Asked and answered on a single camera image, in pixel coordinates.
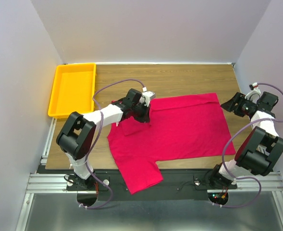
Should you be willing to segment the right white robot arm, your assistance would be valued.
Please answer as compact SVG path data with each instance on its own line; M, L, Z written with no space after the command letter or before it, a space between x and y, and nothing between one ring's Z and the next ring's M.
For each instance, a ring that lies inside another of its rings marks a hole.
M227 188L248 173L266 176L272 171L283 153L283 138L275 130L272 113L278 100L278 96L256 89L247 95L238 92L221 104L224 110L237 116L249 116L253 129L233 160L214 167L209 175L213 188Z

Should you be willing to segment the yellow plastic tray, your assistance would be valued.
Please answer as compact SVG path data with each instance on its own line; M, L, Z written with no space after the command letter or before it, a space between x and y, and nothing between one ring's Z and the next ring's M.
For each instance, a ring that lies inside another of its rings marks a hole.
M57 66L50 96L48 116L68 118L72 112L94 111L96 64L62 64Z

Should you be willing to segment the red t shirt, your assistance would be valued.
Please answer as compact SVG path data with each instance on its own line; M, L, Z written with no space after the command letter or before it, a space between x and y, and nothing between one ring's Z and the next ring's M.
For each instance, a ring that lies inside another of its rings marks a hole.
M110 152L131 194L160 183L158 161L234 155L216 93L154 99L150 122L112 124Z

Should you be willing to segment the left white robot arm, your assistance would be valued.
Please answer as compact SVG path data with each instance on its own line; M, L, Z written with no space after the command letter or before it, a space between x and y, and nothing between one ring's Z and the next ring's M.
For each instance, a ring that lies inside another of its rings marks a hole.
M100 135L103 127L131 117L140 123L150 122L150 102L154 98L155 93L145 87L142 92L130 89L125 97L103 109L86 114L72 112L56 139L56 143L66 154L74 169L75 180L68 182L78 183L85 190L91 189L95 179L92 176L94 169L89 164L88 156L98 140L98 138L93 139L95 132Z

